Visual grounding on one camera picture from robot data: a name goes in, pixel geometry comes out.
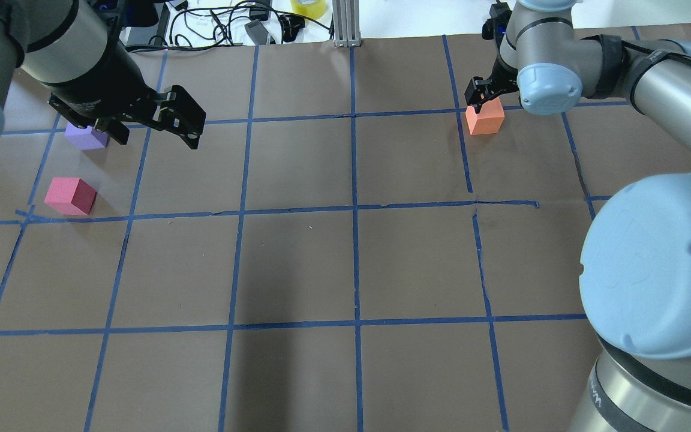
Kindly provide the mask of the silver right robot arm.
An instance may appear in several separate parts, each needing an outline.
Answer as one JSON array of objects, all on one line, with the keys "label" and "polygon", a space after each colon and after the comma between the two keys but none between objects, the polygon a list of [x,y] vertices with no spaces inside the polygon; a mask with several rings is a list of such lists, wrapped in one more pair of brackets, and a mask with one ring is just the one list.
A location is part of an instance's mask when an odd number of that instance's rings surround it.
[{"label": "silver right robot arm", "polygon": [[[491,5],[497,56],[464,93],[481,112],[520,95],[535,115],[624,98],[691,152],[691,42],[573,35],[573,1]],[[691,431],[691,173],[644,178],[595,216],[579,295],[601,353],[570,431]]]}]

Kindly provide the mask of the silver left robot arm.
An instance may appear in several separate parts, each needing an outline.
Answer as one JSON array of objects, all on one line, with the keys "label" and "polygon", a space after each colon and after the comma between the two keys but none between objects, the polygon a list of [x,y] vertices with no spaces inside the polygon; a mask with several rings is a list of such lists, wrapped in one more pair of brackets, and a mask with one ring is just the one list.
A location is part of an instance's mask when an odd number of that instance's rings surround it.
[{"label": "silver left robot arm", "polygon": [[156,1],[0,1],[0,136],[12,76],[22,69],[77,128],[125,145],[135,123],[197,149],[206,120],[200,104],[180,85],[148,86],[119,40],[124,28],[159,21]]}]

